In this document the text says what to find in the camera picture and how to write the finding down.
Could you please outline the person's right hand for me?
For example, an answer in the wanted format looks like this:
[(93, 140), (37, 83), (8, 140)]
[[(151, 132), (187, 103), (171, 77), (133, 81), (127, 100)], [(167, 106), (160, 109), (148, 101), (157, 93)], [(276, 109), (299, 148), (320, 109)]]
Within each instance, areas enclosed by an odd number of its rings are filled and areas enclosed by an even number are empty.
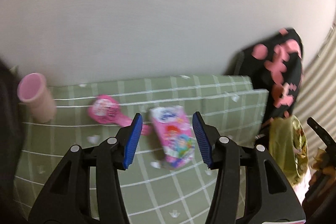
[(335, 186), (335, 166), (326, 150), (319, 148), (313, 159), (311, 168), (315, 173), (309, 181), (309, 202), (324, 200)]

